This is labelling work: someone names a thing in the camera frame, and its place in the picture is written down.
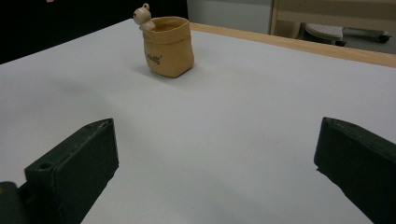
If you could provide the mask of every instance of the tan fabric pouch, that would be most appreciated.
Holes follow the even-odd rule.
[[[194,64],[188,20],[180,17],[154,18],[155,29],[144,30],[148,67],[165,77],[178,77]]]

